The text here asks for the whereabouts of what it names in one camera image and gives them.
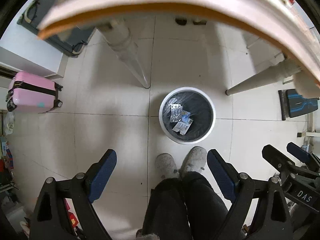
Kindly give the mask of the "small blister pack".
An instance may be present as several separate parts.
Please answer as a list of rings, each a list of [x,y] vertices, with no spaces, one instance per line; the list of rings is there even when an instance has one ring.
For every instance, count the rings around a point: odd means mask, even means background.
[[[170,105],[170,122],[179,122],[182,119],[183,107],[180,104],[171,104]]]

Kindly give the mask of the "white labelled packet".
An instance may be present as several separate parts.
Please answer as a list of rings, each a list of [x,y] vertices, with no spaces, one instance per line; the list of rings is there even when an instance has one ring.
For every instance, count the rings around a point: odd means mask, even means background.
[[[185,123],[185,122],[182,122],[182,121],[179,121],[175,126],[174,128],[172,129],[174,132],[178,132],[180,133],[181,135],[185,135],[189,129],[189,127],[191,126],[192,122],[191,123]]]

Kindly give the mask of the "milk carton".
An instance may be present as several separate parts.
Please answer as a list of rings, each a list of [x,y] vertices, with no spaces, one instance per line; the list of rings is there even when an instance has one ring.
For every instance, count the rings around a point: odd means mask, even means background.
[[[185,124],[191,124],[193,120],[190,118],[191,113],[188,111],[183,110],[181,113],[181,122]]]

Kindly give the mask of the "white round trash bin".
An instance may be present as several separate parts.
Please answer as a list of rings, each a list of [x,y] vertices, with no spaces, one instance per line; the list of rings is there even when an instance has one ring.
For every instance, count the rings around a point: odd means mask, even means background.
[[[194,87],[181,87],[170,92],[161,102],[159,124],[165,135],[182,145],[203,141],[212,132],[216,110],[212,100]]]

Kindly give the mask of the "blue black board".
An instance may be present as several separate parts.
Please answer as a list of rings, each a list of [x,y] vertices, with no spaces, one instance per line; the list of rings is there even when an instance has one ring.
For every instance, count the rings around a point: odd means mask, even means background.
[[[295,118],[318,109],[319,98],[304,98],[295,89],[278,90],[281,119]]]

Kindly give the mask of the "person's dark trousers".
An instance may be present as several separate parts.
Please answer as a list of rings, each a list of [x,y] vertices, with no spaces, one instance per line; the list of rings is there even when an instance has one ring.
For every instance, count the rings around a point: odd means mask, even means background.
[[[140,235],[148,239],[214,239],[228,213],[197,172],[161,181],[151,194]]]

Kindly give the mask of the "right grey slipper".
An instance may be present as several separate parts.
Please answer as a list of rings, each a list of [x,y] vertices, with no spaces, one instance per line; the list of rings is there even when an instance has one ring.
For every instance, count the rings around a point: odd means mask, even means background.
[[[181,177],[185,177],[190,172],[202,173],[207,163],[207,151],[200,146],[193,147],[186,155],[180,168]]]

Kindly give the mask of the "grey slipper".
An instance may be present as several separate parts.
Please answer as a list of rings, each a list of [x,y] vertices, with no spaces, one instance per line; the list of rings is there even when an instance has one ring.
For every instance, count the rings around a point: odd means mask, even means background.
[[[161,180],[180,177],[174,158],[168,153],[158,155],[155,160],[155,165]]]
[[[207,151],[200,146],[193,147],[186,155],[180,168],[181,177],[185,177],[190,172],[202,173],[207,163]]]

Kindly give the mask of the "table leg right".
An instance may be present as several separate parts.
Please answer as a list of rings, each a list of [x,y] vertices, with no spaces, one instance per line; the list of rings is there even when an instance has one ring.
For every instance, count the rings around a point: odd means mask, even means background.
[[[276,83],[301,71],[301,68],[294,61],[291,59],[285,59],[275,66],[269,66],[262,72],[259,72],[236,86],[226,90],[226,95],[238,94],[247,90]]]

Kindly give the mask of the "table leg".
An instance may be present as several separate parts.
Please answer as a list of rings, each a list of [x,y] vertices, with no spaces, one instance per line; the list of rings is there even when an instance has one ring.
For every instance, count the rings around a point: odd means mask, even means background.
[[[259,72],[236,86],[226,90],[226,95],[238,94],[247,90],[276,83],[301,71],[301,68],[294,61],[291,59],[285,59],[275,66],[269,66],[262,72]]]
[[[117,58],[125,64],[131,74],[144,88],[150,88],[144,64],[138,55],[138,46],[133,40],[130,29],[123,20],[111,19],[96,28],[103,35],[106,43],[115,52]]]

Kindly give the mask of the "left grey slipper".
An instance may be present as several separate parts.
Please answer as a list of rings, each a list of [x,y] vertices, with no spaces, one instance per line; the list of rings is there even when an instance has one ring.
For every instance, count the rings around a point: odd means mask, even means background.
[[[155,165],[161,180],[180,177],[174,158],[168,153],[158,155],[155,160]]]

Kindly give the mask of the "pink suitcase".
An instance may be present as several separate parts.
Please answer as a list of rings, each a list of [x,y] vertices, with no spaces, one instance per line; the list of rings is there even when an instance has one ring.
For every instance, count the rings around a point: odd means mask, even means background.
[[[9,112],[46,113],[60,108],[59,92],[63,86],[45,77],[18,72],[12,79],[6,96]]]

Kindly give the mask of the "checkered tablecloth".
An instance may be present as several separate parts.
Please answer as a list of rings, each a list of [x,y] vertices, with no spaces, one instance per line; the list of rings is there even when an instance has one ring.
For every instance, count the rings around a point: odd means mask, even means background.
[[[319,83],[319,44],[281,0],[58,0],[66,18],[39,31],[45,39],[74,25],[134,13],[164,13],[216,20],[253,33],[281,49]]]

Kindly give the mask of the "dark folded bed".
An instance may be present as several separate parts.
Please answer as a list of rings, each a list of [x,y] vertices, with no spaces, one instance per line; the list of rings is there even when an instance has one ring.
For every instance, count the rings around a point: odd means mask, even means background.
[[[31,33],[39,31],[66,18],[66,13],[56,12],[58,0],[33,0],[20,15],[17,24]],[[47,37],[45,41],[68,57],[78,57],[91,40],[95,28],[90,25],[74,25]]]

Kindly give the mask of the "table leg left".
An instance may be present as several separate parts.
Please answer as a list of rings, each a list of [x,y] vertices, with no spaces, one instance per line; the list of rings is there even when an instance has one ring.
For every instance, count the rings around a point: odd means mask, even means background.
[[[144,88],[150,88],[144,64],[138,55],[138,46],[133,40],[130,29],[123,20],[111,19],[96,28],[103,35],[106,43],[115,52],[117,58],[125,64],[131,74]]]

